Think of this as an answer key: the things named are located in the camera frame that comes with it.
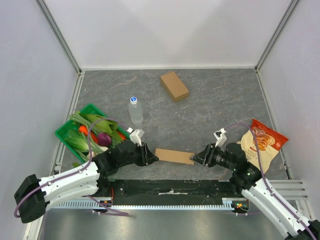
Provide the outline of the brown cardboard box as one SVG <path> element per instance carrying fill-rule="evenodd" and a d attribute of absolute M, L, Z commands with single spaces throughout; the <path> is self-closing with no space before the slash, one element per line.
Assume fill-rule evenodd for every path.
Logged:
<path fill-rule="evenodd" d="M 187 98 L 190 94 L 185 84 L 174 71 L 161 75 L 160 83 L 175 103 Z"/>

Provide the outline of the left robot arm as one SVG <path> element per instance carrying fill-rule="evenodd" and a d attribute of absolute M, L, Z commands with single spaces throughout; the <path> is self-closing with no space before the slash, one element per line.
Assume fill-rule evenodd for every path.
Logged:
<path fill-rule="evenodd" d="M 42 178 L 29 175 L 14 194 L 14 217 L 26 224 L 65 201 L 94 194 L 104 197 L 110 191 L 108 176 L 119 168 L 131 164 L 145 167 L 158 160 L 145 142 L 124 140 L 71 170 Z"/>

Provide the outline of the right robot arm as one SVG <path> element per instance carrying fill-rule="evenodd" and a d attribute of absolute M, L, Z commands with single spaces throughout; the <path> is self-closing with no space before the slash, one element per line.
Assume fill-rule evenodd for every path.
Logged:
<path fill-rule="evenodd" d="M 237 143 L 229 143 L 225 150 L 208 144 L 191 160 L 207 167 L 215 165 L 232 170 L 229 191 L 235 197 L 243 196 L 253 203 L 277 228 L 286 240 L 318 240 L 320 222 L 310 220 L 285 200 L 260 169 L 249 162 Z"/>

